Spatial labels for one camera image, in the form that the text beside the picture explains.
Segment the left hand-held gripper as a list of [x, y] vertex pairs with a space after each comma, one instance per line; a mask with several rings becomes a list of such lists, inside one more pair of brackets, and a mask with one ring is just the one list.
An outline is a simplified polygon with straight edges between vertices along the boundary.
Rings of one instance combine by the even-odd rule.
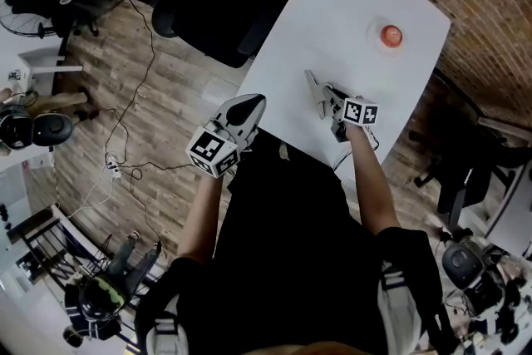
[[185, 150], [192, 164], [219, 178], [237, 165], [259, 132], [266, 109], [262, 94], [236, 96], [224, 102], [203, 126], [198, 127]]

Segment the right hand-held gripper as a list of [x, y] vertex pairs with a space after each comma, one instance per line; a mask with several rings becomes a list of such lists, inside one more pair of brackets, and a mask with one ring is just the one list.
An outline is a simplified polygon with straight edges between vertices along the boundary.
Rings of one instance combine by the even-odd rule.
[[347, 141], [346, 124], [361, 128], [374, 126], [379, 105], [361, 96], [352, 96], [330, 83], [323, 84], [320, 100], [320, 118], [332, 120], [331, 132], [336, 141]]

